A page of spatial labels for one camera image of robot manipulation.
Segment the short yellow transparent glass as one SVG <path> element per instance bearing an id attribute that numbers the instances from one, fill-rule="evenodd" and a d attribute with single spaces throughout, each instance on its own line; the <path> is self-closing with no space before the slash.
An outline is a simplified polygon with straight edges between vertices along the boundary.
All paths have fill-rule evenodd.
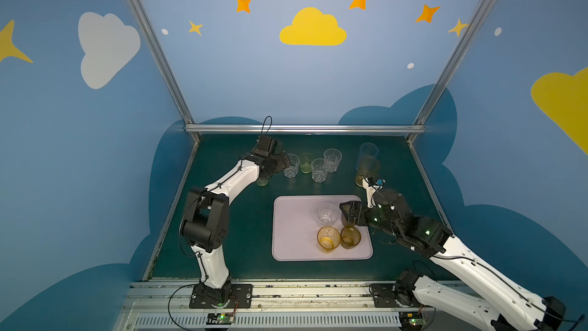
<path id="1" fill-rule="evenodd" d="M 323 251 L 334 251 L 341 244 L 341 235 L 333 226 L 323 226 L 317 232 L 317 242 Z"/>

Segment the clear faceted glass three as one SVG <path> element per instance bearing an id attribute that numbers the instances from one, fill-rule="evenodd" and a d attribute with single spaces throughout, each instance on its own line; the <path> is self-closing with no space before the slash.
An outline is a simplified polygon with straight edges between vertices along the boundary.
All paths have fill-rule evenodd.
<path id="1" fill-rule="evenodd" d="M 323 224 L 331 226 L 338 220 L 336 207 L 330 203 L 324 203 L 317 209 L 317 218 Z"/>

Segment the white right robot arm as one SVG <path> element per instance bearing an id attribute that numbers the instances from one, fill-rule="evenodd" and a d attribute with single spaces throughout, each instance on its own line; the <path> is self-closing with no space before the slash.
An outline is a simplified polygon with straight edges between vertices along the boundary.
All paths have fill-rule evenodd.
<path id="1" fill-rule="evenodd" d="M 371 286 L 376 305 L 431 306 L 480 330 L 556 330 L 565 321 L 566 306 L 555 297 L 541 297 L 507 278 L 471 251 L 444 224 L 414 215 L 404 196 L 380 185 L 367 185 L 367 200 L 339 208 L 346 222 L 372 227 L 396 243 L 430 259 L 459 278 L 475 296 L 455 291 L 416 271 L 404 271 L 391 290 Z"/>

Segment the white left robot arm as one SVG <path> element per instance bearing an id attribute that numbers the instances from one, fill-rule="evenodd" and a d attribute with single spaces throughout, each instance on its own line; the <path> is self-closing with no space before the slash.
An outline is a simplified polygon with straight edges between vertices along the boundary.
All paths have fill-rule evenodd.
<path id="1" fill-rule="evenodd" d="M 193 188 L 179 224 L 179 237 L 185 240 L 201 272 L 193 288 L 196 306 L 220 308 L 231 301 L 231 273 L 225 264 L 223 244 L 228 236 L 230 205 L 246 187 L 292 165 L 282 144 L 270 138 L 259 139 L 236 165 L 204 188 Z"/>

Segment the small green transparent glass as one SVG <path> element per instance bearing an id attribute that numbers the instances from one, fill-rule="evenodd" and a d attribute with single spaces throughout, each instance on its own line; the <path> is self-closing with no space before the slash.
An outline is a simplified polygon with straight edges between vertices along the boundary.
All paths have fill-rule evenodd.
<path id="1" fill-rule="evenodd" d="M 309 174 L 312 171 L 312 162 L 315 156 L 312 153 L 300 154 L 300 171 L 304 174 Z"/>

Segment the clear faceted glass one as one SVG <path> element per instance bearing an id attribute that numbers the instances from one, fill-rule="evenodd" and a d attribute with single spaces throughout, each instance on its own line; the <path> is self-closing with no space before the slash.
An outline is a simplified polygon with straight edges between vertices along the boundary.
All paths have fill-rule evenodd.
<path id="1" fill-rule="evenodd" d="M 285 168 L 283 170 L 283 173 L 284 173 L 284 176 L 286 176 L 286 178 L 293 179 L 298 175 L 298 173 L 300 171 L 300 158 L 296 154 L 293 154 L 293 153 L 288 153 L 287 157 L 289 159 L 290 166 Z"/>

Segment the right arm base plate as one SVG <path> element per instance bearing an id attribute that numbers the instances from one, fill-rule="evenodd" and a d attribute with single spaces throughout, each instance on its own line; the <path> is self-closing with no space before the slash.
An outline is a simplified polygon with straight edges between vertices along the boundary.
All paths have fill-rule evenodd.
<path id="1" fill-rule="evenodd" d="M 401 283 L 372 283 L 369 292 L 376 308 L 420 308 L 415 286 Z"/>

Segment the clear faceted glass two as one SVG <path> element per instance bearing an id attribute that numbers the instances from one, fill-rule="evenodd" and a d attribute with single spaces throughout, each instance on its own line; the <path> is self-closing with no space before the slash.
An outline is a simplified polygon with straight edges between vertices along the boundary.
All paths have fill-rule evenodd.
<path id="1" fill-rule="evenodd" d="M 323 183 L 329 174 L 329 167 L 325 159 L 314 159 L 311 163 L 312 180 L 315 183 Z"/>

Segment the dimpled amber glass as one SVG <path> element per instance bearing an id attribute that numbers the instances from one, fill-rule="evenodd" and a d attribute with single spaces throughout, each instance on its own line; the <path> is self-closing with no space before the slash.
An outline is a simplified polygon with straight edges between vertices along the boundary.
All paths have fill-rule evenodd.
<path id="1" fill-rule="evenodd" d="M 343 224 L 344 227 L 346 226 L 351 226 L 354 227 L 355 224 L 353 222 L 350 222 L 347 217 L 345 216 L 345 213 L 341 213 L 341 223 Z"/>
<path id="2" fill-rule="evenodd" d="M 341 246 L 345 249 L 355 248 L 361 242 L 361 232 L 355 226 L 345 226 L 341 232 Z"/>

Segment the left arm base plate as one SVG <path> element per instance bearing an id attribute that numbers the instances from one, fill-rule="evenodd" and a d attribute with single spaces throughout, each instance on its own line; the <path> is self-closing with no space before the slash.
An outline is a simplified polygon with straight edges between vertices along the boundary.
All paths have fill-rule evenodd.
<path id="1" fill-rule="evenodd" d="M 193 287 L 188 306 L 190 309 L 249 309 L 253 289 L 249 283 L 230 283 L 220 289 L 199 283 Z"/>

